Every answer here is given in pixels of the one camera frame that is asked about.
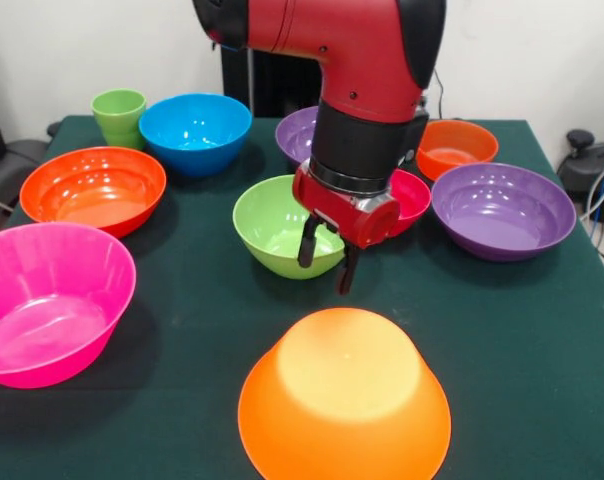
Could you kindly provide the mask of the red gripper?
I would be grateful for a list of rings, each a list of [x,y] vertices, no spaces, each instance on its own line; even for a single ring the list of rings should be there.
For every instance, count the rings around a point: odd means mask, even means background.
[[[391,236],[400,216],[399,202],[389,189],[370,198],[331,190],[315,179],[307,167],[297,169],[292,189],[295,200],[309,213],[298,250],[299,266],[312,265],[316,230],[325,224],[345,243],[336,289],[339,295],[347,295],[355,277],[360,249],[380,244]]]

